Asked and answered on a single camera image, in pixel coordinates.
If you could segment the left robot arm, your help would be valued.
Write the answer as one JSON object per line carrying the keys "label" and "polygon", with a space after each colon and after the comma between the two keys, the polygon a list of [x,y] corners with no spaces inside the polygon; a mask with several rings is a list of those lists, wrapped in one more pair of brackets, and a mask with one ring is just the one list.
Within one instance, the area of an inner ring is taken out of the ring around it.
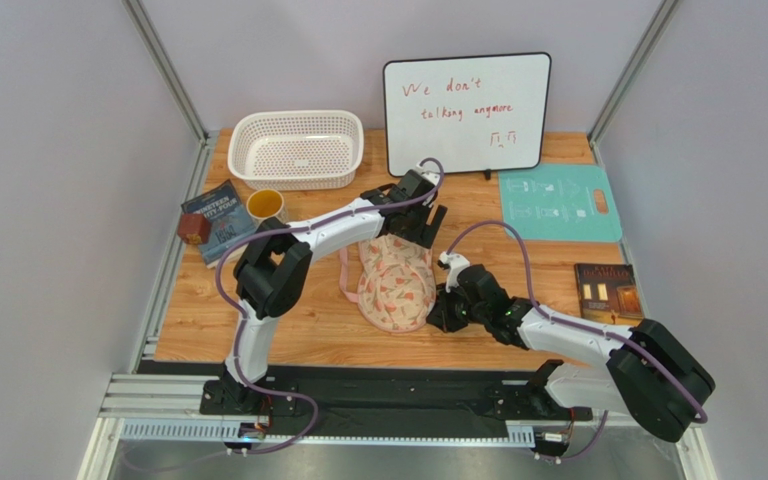
{"label": "left robot arm", "polygon": [[236,295],[222,298],[239,313],[225,368],[235,382],[261,394],[279,319],[299,301],[309,269],[320,258],[363,241],[392,235],[430,248],[446,208],[435,206],[444,172],[427,158],[394,185],[368,190],[345,206],[318,217],[283,223],[263,221],[232,246],[244,252],[233,269]]}

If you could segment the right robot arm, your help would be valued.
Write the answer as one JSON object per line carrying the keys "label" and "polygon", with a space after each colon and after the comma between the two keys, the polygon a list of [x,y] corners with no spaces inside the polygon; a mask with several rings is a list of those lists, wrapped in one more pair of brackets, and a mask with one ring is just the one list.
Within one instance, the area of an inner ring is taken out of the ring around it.
{"label": "right robot arm", "polygon": [[447,333],[480,324],[503,345],[551,353],[537,384],[560,407],[621,413],[669,442],[708,420],[714,378],[655,320],[609,325],[562,314],[508,295],[483,265],[468,264],[438,285],[428,321]]}

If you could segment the floral mesh laundry bag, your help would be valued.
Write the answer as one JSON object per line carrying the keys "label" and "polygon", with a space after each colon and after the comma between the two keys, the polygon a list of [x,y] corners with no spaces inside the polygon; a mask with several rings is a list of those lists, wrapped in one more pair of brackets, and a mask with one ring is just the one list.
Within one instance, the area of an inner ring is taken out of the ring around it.
{"label": "floral mesh laundry bag", "polygon": [[345,298],[382,331],[401,334],[422,328],[436,302],[432,252],[395,235],[357,247],[362,271],[354,288],[348,285],[348,250],[338,252],[339,288]]}

